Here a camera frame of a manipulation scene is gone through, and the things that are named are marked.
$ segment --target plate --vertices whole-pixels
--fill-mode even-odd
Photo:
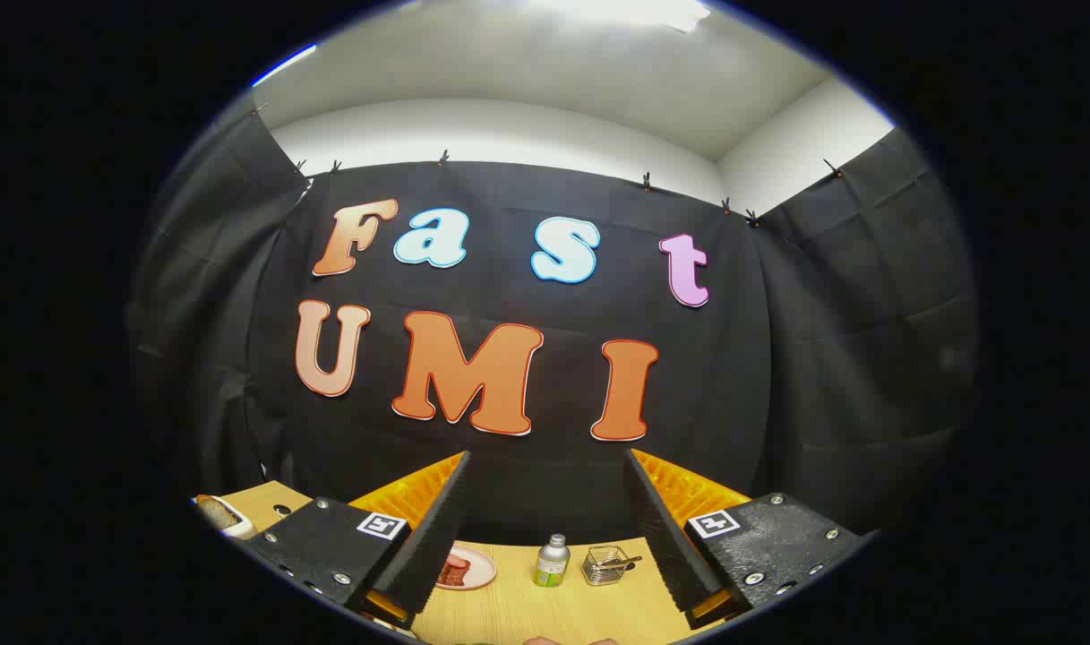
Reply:
[[[484,553],[469,547],[456,546],[456,544],[453,548],[450,548],[449,553],[470,560],[470,570],[465,572],[465,577],[462,580],[465,584],[463,587],[450,587],[448,584],[437,583],[437,587],[451,588],[453,592],[469,592],[471,588],[484,587],[496,577],[496,564]]]

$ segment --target black curtain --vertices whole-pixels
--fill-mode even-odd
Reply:
[[[315,278],[347,205],[398,199],[373,244],[355,252],[344,275]],[[450,269],[402,265],[393,243],[423,209],[461,209],[470,217],[464,259]],[[543,281],[530,268],[534,231],[545,218],[591,221],[601,233],[595,272],[584,282]],[[707,254],[697,270],[707,305],[680,305],[668,290],[659,241],[689,233]],[[336,399],[300,382],[294,368],[299,302],[330,306],[318,361],[337,355],[332,312],[372,312],[361,331],[353,385]],[[467,356],[502,322],[544,334],[532,356],[525,414],[532,431],[493,436],[398,416],[410,356],[404,316],[431,309],[453,319]],[[609,364],[601,346],[614,339],[652,343],[643,401],[647,436],[597,441]],[[520,163],[390,163],[314,177],[287,219],[255,302],[249,363],[253,397],[247,419],[261,436],[279,437],[270,476],[307,495],[355,498],[453,454],[475,459],[474,499],[462,539],[544,543],[562,532],[572,543],[635,535],[622,486],[622,454],[638,448],[749,490],[761,460],[770,382],[766,303],[751,231],[719,205],[654,192],[618,179]],[[437,399],[429,395],[437,404]],[[479,406],[472,401],[470,411]]]
[[[896,129],[753,229],[771,312],[763,478],[857,532],[892,526],[971,409],[961,217]]]
[[[179,160],[148,216],[128,327],[143,428],[175,495],[265,482],[243,350],[258,271],[304,187],[245,97]]]
[[[177,495],[269,478],[307,495],[360,496],[462,449],[484,497],[463,539],[536,544],[635,535],[621,453],[651,451],[749,495],[783,490],[858,532],[885,526],[943,459],[970,401],[973,285],[957,214],[894,131],[749,229],[738,216],[618,179],[519,163],[391,163],[303,179],[242,101],[161,191],[129,307],[132,351],[159,466]],[[398,199],[347,275],[314,278],[337,208]],[[422,209],[470,217],[451,269],[402,265],[392,245]],[[545,217],[593,221],[597,269],[536,279]],[[707,305],[676,303],[661,239],[689,233],[708,263]],[[373,312],[354,385],[326,399],[294,369],[298,303]],[[400,395],[413,309],[450,315],[472,355],[500,322],[545,336],[533,355],[525,437],[412,421]],[[590,437],[613,339],[651,342],[630,443]],[[319,366],[336,355],[324,322]],[[479,401],[471,404],[475,410]]]

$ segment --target bottle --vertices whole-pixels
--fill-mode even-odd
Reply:
[[[565,570],[569,568],[570,552],[565,546],[565,536],[556,534],[548,544],[541,547],[536,555],[536,571],[533,572],[533,583],[537,587],[557,587],[565,580]]]

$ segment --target light blue letter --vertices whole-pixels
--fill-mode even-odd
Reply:
[[[423,229],[437,221],[435,228]],[[419,212],[410,220],[414,231],[398,238],[393,257],[407,265],[427,261],[438,269],[448,269],[465,258],[462,242],[470,229],[470,217],[459,209],[434,208]]]
[[[596,269],[593,250],[601,244],[601,232],[590,221],[549,217],[536,226],[534,236],[545,250],[530,258],[533,273],[541,280],[574,284],[584,282]]]

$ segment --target wooden table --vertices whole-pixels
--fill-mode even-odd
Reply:
[[[222,496],[230,506],[250,518],[262,532],[279,520],[274,503],[291,511],[310,502],[277,482]],[[676,610],[643,537],[615,543],[628,557],[644,559],[620,582],[592,587],[580,564],[589,547],[569,546],[572,560],[559,587],[537,587],[532,574],[540,547],[459,541],[488,556],[496,564],[496,577],[484,587],[451,592],[435,587],[425,610],[417,613],[413,632],[431,645],[491,643],[521,645],[533,636],[544,636],[560,645],[589,645],[613,637],[619,645],[673,643],[692,633],[720,624],[691,630],[683,613]]]

